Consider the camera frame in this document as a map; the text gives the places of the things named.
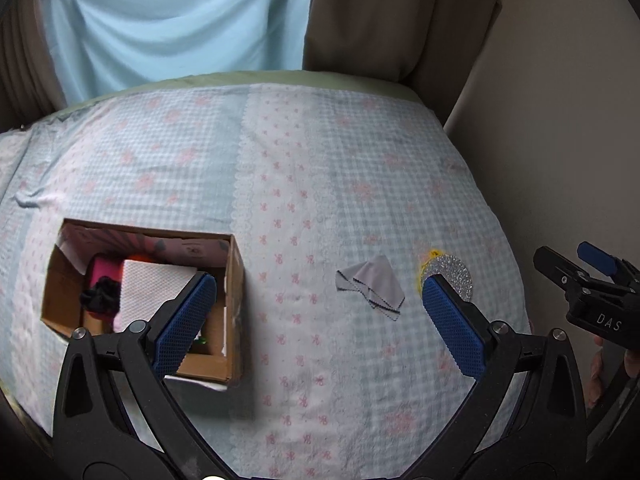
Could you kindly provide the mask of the person's right hand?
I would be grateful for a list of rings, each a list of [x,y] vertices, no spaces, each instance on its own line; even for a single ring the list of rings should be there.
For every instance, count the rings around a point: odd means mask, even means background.
[[[593,408],[596,405],[600,396],[602,396],[603,391],[601,374],[603,370],[602,350],[604,339],[600,336],[593,336],[593,342],[598,347],[598,350],[592,358],[589,369],[589,379],[585,386],[585,400],[587,408]]]

